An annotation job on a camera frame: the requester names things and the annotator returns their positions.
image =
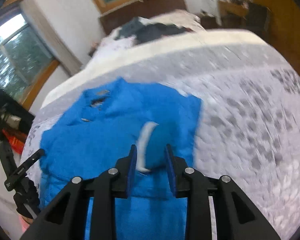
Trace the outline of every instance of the headboard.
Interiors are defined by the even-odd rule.
[[[185,1],[139,0],[103,15],[99,20],[106,35],[109,35],[113,29],[129,22],[133,17],[151,18],[176,9],[186,10]]]

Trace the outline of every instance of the blue cloth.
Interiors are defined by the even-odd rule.
[[[91,102],[100,98],[105,98],[103,103],[91,106]],[[72,177],[97,177],[113,167],[117,159],[127,156],[140,130],[150,121],[159,125],[146,149],[149,165],[153,168],[162,164],[165,138],[160,139],[160,134],[170,131],[166,139],[173,142],[175,155],[185,158],[192,166],[200,104],[201,100],[194,96],[183,97],[157,83],[127,83],[121,78],[84,91],[42,135],[45,156],[40,159],[41,207]],[[118,240],[184,239],[186,199],[172,196],[164,168],[146,175],[136,172],[131,197],[116,199],[115,205]],[[89,239],[90,213],[91,208],[86,239]]]

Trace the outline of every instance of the metal bolt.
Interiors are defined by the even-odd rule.
[[[117,174],[118,173],[118,169],[111,168],[111,169],[108,170],[108,173],[111,174],[111,175]]]
[[[192,173],[194,173],[194,168],[191,168],[191,167],[185,168],[185,173],[187,173],[187,174],[192,174]]]
[[[80,177],[74,177],[72,178],[71,182],[74,183],[74,184],[78,184],[79,182],[81,182],[81,178]]]
[[[228,182],[230,182],[231,181],[231,178],[229,177],[229,176],[222,176],[221,177],[221,180],[223,181],[223,182],[225,182],[225,183],[228,183]]]

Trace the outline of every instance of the patterned bedspread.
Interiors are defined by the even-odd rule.
[[[138,59],[127,59],[133,55]],[[81,91],[118,76],[160,82],[204,100],[196,168],[209,177],[231,176],[282,240],[292,236],[300,225],[300,77],[274,48],[247,31],[208,31],[145,44],[103,66],[108,70],[91,63],[48,96],[23,161]],[[38,186],[38,163],[28,175]]]

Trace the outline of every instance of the curtain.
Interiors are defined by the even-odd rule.
[[[61,62],[64,68],[71,75],[78,73],[82,63],[72,54],[56,34],[36,2],[34,0],[23,0],[20,2],[20,8],[26,20],[37,31],[38,35],[44,40],[53,55]]]

